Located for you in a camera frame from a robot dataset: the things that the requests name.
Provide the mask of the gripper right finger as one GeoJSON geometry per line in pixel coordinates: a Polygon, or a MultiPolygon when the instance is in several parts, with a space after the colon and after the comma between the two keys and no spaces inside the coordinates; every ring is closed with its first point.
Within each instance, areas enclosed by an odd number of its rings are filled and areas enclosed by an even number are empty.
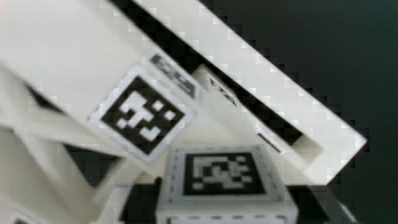
{"type": "Polygon", "coordinates": [[[297,185],[288,190],[299,207],[297,224],[359,224],[327,186],[297,185]]]}

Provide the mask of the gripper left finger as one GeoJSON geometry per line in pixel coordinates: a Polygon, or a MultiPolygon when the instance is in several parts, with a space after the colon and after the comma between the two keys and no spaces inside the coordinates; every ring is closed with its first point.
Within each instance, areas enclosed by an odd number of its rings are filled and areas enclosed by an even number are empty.
{"type": "Polygon", "coordinates": [[[94,224],[125,224],[119,218],[128,202],[132,188],[132,185],[119,185],[112,189],[94,224]]]}

